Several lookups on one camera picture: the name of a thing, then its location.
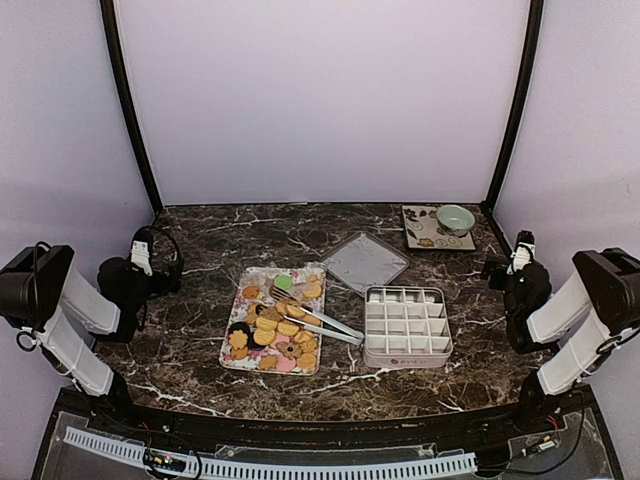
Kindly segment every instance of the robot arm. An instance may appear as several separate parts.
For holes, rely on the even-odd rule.
[[[640,332],[640,261],[619,248],[578,252],[576,272],[527,327],[536,342],[560,340],[575,332],[538,371],[547,395],[568,391],[592,375],[613,349]]]
[[[549,275],[534,252],[533,235],[521,232],[509,266],[488,262],[485,276],[504,290],[514,350],[556,352],[538,370],[537,383],[544,394],[558,395],[640,333],[640,261],[619,248],[578,252],[576,271],[549,298]]]
[[[94,355],[69,318],[78,320],[98,339],[128,342],[139,326],[137,313],[146,301],[180,288],[180,251],[163,231],[177,258],[167,271],[151,269],[151,230],[143,227],[136,233],[130,258],[112,258],[101,265],[98,284],[102,293],[74,268],[74,251],[67,245],[49,247],[39,242],[0,270],[0,315],[20,330],[20,348],[32,351],[40,346],[50,363],[70,375],[76,386],[121,411],[131,405],[124,379]],[[136,255],[138,249],[147,253],[142,260]]]

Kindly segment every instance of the green cookie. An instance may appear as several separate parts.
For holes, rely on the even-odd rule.
[[[282,290],[291,290],[293,287],[293,279],[289,275],[278,275],[273,283]]]

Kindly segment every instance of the pink cookie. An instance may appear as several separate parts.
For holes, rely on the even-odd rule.
[[[278,357],[278,363],[276,363],[276,370],[278,370],[279,372],[288,373],[294,368],[296,368],[295,358],[289,360],[284,355],[280,355]]]
[[[287,342],[289,343],[291,341],[291,339],[285,335],[282,335],[281,333],[276,334],[276,339],[271,343],[271,348],[275,348],[276,350],[278,349],[278,347],[276,347],[276,345],[278,345],[280,342]]]

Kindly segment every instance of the light purple wall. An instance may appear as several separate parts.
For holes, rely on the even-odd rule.
[[[527,0],[118,5],[167,204],[484,199]]]
[[[95,281],[152,219],[120,112],[97,0],[0,2],[0,265],[68,243]],[[59,387],[0,319],[0,479],[29,478]]]
[[[533,230],[557,287],[578,250],[640,256],[640,3],[547,2],[531,90],[497,209]],[[593,379],[626,471],[640,478],[640,340]]]

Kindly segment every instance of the plastic compartment box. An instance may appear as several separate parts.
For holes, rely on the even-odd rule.
[[[370,367],[438,368],[453,351],[442,290],[370,287],[364,315]]]

